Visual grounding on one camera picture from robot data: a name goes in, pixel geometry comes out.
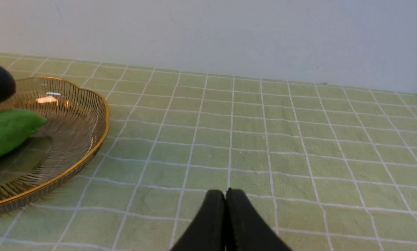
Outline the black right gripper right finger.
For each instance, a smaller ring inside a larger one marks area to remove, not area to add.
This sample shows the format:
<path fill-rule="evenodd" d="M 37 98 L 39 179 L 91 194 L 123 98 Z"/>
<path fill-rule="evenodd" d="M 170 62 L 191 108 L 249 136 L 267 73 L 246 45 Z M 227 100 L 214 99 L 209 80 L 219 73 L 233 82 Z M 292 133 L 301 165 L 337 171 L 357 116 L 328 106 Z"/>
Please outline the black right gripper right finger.
<path fill-rule="evenodd" d="M 229 213 L 228 251 L 291 251 L 266 224 L 243 190 L 228 189 L 226 210 Z"/>

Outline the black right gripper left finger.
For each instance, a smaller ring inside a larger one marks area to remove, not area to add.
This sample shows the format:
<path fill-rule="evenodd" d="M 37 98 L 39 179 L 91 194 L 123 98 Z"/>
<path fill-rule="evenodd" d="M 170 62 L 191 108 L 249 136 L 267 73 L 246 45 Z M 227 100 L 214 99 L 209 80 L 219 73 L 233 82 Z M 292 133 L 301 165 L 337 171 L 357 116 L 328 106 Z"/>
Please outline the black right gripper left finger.
<path fill-rule="evenodd" d="M 225 197 L 219 190 L 209 190 L 202 205 L 172 251 L 224 251 Z"/>

